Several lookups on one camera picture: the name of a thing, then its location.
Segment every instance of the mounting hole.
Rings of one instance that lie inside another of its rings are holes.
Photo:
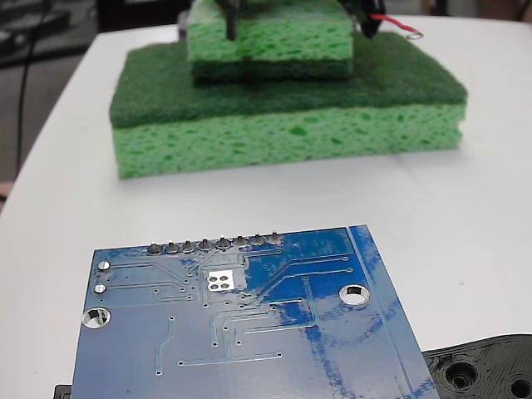
[[[87,328],[102,328],[111,320],[111,312],[105,308],[91,308],[83,313],[81,323]]]
[[[511,391],[515,397],[530,397],[532,386],[525,380],[517,380],[512,384]]]
[[[476,369],[466,362],[458,362],[446,370],[446,379],[458,389],[466,389],[473,385],[478,377]]]
[[[352,306],[360,306],[369,301],[369,290],[358,284],[346,285],[340,290],[340,299]]]

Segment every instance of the dark green scouring pad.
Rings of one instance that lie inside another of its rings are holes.
[[[119,176],[456,148],[466,90],[403,37],[355,37],[349,81],[195,86],[186,44],[133,51],[111,105]]]
[[[196,0],[188,57],[196,81],[348,79],[353,23],[337,0],[253,0],[226,38],[215,0]]]

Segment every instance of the green sponge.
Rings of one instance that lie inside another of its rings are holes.
[[[188,57],[198,81],[346,79],[352,32],[337,0],[253,0],[230,41],[215,0],[197,0],[188,20]]]
[[[121,178],[456,148],[466,90],[394,34],[357,37],[349,81],[194,86],[185,44],[132,52],[111,105]]]

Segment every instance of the blue circuit board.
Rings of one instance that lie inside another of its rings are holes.
[[[97,250],[72,399],[437,398],[366,226]]]

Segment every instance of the white tabletop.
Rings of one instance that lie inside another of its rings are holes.
[[[402,21],[470,92],[459,150],[126,181],[116,81],[130,49],[176,28],[100,35],[0,217],[2,397],[71,383],[93,250],[151,241],[368,224],[422,350],[532,333],[532,25]]]

